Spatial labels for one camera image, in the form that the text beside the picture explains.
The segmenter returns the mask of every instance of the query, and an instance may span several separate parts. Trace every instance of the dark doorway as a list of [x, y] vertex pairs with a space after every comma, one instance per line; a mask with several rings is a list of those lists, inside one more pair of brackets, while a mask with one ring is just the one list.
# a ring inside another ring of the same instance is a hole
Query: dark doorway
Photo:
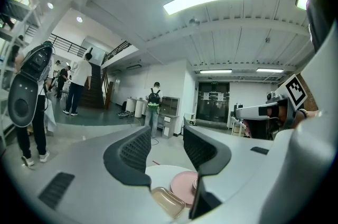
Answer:
[[196, 118], [227, 123], [229, 112], [229, 83], [200, 82]]

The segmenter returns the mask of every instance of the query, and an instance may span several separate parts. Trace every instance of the bag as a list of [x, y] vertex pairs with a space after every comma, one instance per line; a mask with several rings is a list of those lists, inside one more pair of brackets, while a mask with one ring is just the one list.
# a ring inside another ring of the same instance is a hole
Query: bag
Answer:
[[157, 108], [159, 106], [159, 95], [158, 93], [161, 90], [158, 90], [157, 93], [154, 93], [153, 88], [152, 88], [152, 93], [148, 97], [148, 107], [149, 108]]

